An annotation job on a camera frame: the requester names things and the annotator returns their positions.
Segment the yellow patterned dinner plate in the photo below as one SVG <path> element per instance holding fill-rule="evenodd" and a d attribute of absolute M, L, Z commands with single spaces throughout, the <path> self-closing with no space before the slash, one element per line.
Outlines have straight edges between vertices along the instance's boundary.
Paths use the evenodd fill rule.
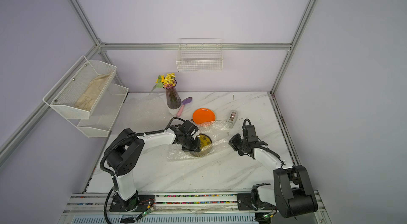
<path fill-rule="evenodd" d="M 203 157 L 209 154 L 213 147 L 213 141 L 205 134 L 199 134 L 197 137 L 200 140 L 200 152 L 191 152 L 194 157 Z"/>

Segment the white tape dispenser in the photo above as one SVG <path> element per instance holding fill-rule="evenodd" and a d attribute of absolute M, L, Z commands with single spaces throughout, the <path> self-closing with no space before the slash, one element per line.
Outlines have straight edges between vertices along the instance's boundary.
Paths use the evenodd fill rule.
<path fill-rule="evenodd" d="M 234 125 L 237 121 L 237 117 L 238 117 L 238 112 L 235 110 L 232 110 L 227 119 L 227 123 L 231 129 L 234 127 Z"/>

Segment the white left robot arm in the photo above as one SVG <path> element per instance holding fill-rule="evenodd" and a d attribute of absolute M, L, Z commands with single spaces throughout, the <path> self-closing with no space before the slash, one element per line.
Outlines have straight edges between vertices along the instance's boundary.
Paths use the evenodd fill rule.
<path fill-rule="evenodd" d="M 107 147 L 99 167 L 112 178 L 115 202 L 125 211 L 135 211 L 141 205 L 132 170 L 143 150 L 162 145 L 181 145 L 184 152 L 199 153 L 198 127 L 189 120 L 170 119 L 164 129 L 137 133 L 127 128 Z"/>

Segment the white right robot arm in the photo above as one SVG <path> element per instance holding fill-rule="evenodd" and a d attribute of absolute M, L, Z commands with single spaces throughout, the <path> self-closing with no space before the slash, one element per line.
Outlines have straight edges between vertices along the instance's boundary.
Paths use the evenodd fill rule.
<path fill-rule="evenodd" d="M 236 134 L 229 145 L 240 156 L 249 156 L 263 165 L 273 176 L 272 183 L 260 183 L 249 194 L 237 196 L 240 210 L 268 210 L 271 207 L 284 218 L 317 212 L 316 199 L 307 169 L 303 165 L 289 166 L 282 157 L 269 149 L 257 136 L 255 126 L 246 118 L 242 135 Z"/>

